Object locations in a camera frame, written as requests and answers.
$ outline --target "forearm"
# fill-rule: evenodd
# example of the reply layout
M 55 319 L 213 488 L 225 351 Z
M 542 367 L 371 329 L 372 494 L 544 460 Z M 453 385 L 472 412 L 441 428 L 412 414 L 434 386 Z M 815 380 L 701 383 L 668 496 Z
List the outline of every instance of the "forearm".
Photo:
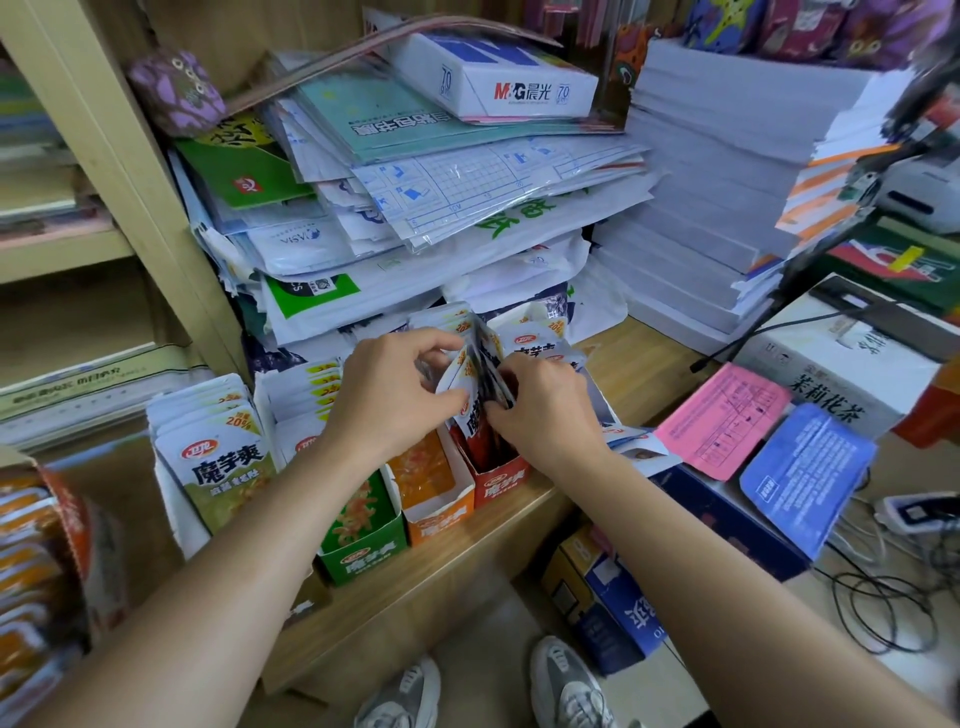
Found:
M 323 446 L 258 494 L 30 725 L 235 725 L 324 533 L 369 474 Z
M 625 458 L 598 454 L 559 479 L 617 548 L 725 724 L 953 725 Z

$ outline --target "pink card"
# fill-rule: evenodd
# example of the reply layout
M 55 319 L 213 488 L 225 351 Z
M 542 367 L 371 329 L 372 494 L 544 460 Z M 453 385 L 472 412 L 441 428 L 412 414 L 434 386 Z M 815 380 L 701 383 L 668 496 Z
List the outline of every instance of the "pink card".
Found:
M 788 390 L 724 364 L 655 434 L 687 465 L 729 480 L 790 402 Z

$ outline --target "yellow sticker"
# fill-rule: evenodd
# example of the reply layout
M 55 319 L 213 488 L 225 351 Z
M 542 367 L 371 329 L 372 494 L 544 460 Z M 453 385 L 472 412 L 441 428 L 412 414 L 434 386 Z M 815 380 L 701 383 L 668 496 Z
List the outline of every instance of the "yellow sticker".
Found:
M 887 270 L 893 271 L 894 273 L 901 273 L 909 268 L 910 264 L 923 254 L 923 248 L 921 248 L 919 245 L 911 245 L 900 254 L 900 257 L 887 266 Z

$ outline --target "sneaker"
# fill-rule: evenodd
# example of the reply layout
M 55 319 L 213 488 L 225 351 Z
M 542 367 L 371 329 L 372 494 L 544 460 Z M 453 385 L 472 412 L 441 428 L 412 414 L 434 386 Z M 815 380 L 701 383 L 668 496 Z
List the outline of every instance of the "sneaker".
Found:
M 423 655 L 364 703 L 353 728 L 434 728 L 440 705 L 440 669 Z
M 530 679 L 540 728 L 616 728 L 600 683 L 563 640 L 540 640 L 530 660 Z

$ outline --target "wooden counter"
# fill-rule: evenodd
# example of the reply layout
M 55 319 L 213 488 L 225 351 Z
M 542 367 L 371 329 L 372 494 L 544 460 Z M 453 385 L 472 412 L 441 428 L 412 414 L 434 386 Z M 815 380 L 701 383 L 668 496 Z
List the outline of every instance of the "wooden counter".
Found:
M 593 378 L 627 425 L 643 425 L 698 383 L 688 369 L 696 352 L 633 319 L 579 348 L 590 354 Z M 101 445 L 108 454 L 67 473 L 68 482 L 124 523 L 134 606 L 182 563 L 153 479 L 150 444 L 136 434 L 143 425 L 126 425 L 126 439 Z M 103 438 L 91 436 L 89 445 Z M 536 474 L 466 521 L 332 589 L 327 607 L 280 633 L 263 669 L 264 689 L 295 687 L 330 704 L 355 704 L 490 601 L 573 511 Z

